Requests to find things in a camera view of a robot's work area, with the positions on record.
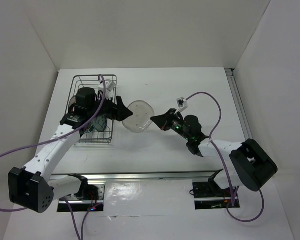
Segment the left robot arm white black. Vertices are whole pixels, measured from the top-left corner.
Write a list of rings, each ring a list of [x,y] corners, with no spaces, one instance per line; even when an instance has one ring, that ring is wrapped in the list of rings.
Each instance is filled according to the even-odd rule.
[[[113,102],[105,94],[99,98],[93,88],[81,88],[75,96],[75,103],[68,108],[51,140],[22,168],[14,167],[8,173],[10,201],[41,214],[54,200],[68,195],[78,200],[87,197],[91,187],[86,177],[72,173],[51,180],[51,176],[98,115],[121,122],[131,117],[133,112],[124,105],[120,96]]]

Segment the white plate red green rim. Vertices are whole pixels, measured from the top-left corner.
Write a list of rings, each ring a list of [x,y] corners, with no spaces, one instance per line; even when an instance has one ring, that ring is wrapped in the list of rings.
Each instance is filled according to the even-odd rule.
[[[81,130],[81,134],[90,134],[94,131],[94,126],[92,125],[92,123],[90,122],[85,128],[83,128]]]

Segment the clear glass plate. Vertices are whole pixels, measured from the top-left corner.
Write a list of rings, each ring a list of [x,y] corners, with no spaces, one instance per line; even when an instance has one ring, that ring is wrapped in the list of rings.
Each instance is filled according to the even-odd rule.
[[[153,107],[143,100],[136,100],[128,107],[133,115],[122,121],[123,126],[133,133],[144,132],[151,124],[151,117],[155,116]]]

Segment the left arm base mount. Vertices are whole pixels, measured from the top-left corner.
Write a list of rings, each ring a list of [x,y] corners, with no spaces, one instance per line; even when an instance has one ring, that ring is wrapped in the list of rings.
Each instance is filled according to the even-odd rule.
[[[60,198],[54,198],[54,200],[57,200],[57,212],[70,212],[65,200],[68,201],[74,213],[84,213],[90,208],[92,208],[92,212],[103,212],[106,182],[101,180],[89,180],[88,185],[88,190],[83,196],[77,196],[71,193]]]

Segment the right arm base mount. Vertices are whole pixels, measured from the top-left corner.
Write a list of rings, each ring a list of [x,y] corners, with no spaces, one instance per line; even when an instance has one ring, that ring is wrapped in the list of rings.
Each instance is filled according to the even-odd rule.
[[[195,210],[217,210],[240,208],[239,198],[236,197],[232,206],[231,192],[229,189],[221,189],[212,183],[193,182],[189,194],[194,197]]]

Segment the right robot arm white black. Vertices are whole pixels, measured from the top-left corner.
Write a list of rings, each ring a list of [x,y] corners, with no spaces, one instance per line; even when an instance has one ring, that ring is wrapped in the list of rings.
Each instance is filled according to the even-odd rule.
[[[183,137],[188,150],[198,157],[223,160],[225,166],[218,170],[208,184],[213,196],[220,196],[229,188],[245,186],[259,191],[277,172],[278,167],[263,148],[253,139],[244,142],[212,140],[202,132],[199,119],[194,115],[182,115],[172,108],[150,120],[162,131],[173,130]]]

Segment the orange sunburst plate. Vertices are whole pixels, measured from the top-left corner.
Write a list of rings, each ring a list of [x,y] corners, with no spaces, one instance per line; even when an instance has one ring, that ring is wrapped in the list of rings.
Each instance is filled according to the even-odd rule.
[[[71,106],[72,105],[74,105],[76,103],[76,96],[73,96],[70,100],[69,100],[69,102],[68,102],[68,109],[70,109],[71,108]]]

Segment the blue patterned plate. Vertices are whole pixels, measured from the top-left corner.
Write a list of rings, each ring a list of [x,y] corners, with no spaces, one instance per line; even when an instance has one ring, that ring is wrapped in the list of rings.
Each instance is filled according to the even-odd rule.
[[[96,118],[94,118],[92,120],[91,123],[92,123],[92,126],[94,127],[94,129],[100,133],[105,132],[107,125],[108,125],[107,117],[105,115],[97,116]]]

